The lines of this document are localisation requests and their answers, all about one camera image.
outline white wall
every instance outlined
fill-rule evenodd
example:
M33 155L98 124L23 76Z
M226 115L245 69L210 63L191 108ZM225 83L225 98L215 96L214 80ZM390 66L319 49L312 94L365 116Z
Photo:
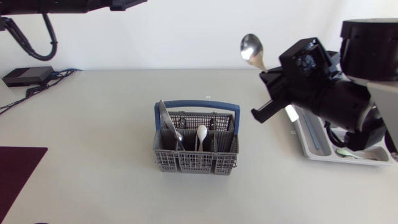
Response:
M40 15L11 16L36 51L50 39ZM52 14L59 41L49 62L28 56L8 32L0 32L0 76L16 67L52 65L60 70L135 68L249 68L239 43L260 37L265 64L302 38L317 36L340 49L345 19L398 17L397 0L148 0L126 12Z

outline dark red mat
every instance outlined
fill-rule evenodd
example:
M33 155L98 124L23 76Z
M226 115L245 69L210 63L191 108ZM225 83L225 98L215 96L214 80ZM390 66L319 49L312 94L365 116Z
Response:
M0 146L0 223L46 152L43 147Z

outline power adapter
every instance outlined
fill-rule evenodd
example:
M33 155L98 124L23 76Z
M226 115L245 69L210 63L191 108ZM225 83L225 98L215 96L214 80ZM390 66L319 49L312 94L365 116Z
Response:
M8 87L46 85L51 80L54 69L47 67L17 68L2 78Z

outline plastic grid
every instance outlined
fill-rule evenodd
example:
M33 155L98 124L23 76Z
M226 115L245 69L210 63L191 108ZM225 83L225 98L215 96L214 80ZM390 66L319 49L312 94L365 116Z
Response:
M199 153L179 152L178 162L181 172L190 174L209 174L211 164L213 163L212 155L204 155Z
M230 175L232 168L236 167L238 154L238 136L233 133L233 116L231 114L186 113L183 111L169 112L169 114L177 129L180 127L180 119L185 118L186 129L178 129L178 131L184 135L184 146L188 149L192 147L192 150L194 150L192 139L196 139L197 127L202 124L209 128L210 120L216 118L217 131L209 131L209 136L212 135L214 139L210 142L210 152L216 153L175 151L177 142L171 131L161 121L162 129L156 132L154 142L156 162L160 169L163 172L176 172L177 165L179 165L181 172L184 173L209 174L213 160L215 160L214 173Z
M217 175L230 175L232 168L236 167L238 152L238 137L235 136L231 144L231 152L217 155L214 173Z
M164 172L176 172L177 166L175 163L174 154L172 152L155 151L156 163Z
M210 129L210 120L216 119L217 131L234 131L234 118L231 114L222 113L189 113L189 112L169 112L175 128L180 127L181 118L186 119L186 129L196 130L200 125L205 125ZM160 127L167 129L164 121L160 119Z

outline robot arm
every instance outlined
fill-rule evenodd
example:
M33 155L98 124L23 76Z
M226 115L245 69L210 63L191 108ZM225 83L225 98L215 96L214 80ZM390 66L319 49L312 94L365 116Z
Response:
M129 7L146 1L147 0L2 0L0 1L0 31L7 29L30 56L38 60L48 61L55 56L58 42L47 13L86 13L102 7L109 7L112 11L125 11ZM37 54L15 22L10 18L1 17L15 14L43 14L47 30L52 40L52 50L50 54L47 56Z
M341 57L327 52L317 38L300 40L284 52L281 67L260 74L271 102L252 114L264 122L293 104L328 121L326 133L334 145L358 151L385 136L397 158L398 19L344 21L341 36ZM345 76L336 67L339 61ZM347 130L344 140L330 123Z

